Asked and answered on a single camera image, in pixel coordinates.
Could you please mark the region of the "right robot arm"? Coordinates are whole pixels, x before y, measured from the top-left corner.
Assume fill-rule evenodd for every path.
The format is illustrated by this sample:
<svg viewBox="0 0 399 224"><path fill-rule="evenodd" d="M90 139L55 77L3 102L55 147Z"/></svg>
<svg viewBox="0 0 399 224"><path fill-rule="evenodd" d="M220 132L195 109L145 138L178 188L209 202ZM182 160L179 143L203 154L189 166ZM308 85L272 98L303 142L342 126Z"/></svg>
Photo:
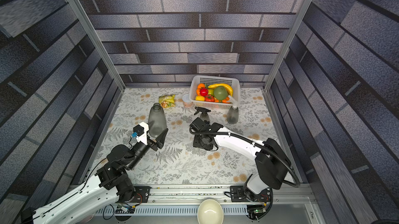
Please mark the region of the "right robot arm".
<svg viewBox="0 0 399 224"><path fill-rule="evenodd" d="M248 196L258 196L268 188L279 190L282 184L295 188L300 186L290 160L273 139L249 139L225 127L219 130L210 127L194 130L190 127L189 131L205 145L228 148L254 161L257 172L249 176L244 185Z"/></svg>

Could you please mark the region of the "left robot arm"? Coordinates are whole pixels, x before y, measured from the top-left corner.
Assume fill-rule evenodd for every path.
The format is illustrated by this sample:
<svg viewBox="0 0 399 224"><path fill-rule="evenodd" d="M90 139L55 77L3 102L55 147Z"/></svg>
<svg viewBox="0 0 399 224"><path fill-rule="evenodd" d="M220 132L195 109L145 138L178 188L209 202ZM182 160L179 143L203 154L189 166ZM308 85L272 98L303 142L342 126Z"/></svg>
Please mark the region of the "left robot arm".
<svg viewBox="0 0 399 224"><path fill-rule="evenodd" d="M95 211L114 203L128 203L135 188L127 170L132 170L149 149L162 149L168 130L152 140L143 127L136 126L146 142L129 148L117 145L107 155L107 163L80 186L61 198L38 209L28 208L21 214L23 224L77 224Z"/></svg>

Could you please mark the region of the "grey translucent spray bottle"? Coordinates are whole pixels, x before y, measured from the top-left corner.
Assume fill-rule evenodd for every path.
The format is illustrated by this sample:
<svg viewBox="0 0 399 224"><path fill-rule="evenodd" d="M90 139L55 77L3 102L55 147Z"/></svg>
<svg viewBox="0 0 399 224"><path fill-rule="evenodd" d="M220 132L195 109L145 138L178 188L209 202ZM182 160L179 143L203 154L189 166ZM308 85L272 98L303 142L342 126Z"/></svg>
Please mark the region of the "grey translucent spray bottle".
<svg viewBox="0 0 399 224"><path fill-rule="evenodd" d="M239 120L239 108L232 106L227 113L227 122L229 124L236 124Z"/></svg>
<svg viewBox="0 0 399 224"><path fill-rule="evenodd" d="M210 123L210 118L209 118L208 113L201 113L199 117L202 121L204 121L206 123Z"/></svg>
<svg viewBox="0 0 399 224"><path fill-rule="evenodd" d="M159 103L154 103L152 106L149 113L148 125L149 136L154 139L167 129L166 116Z"/></svg>

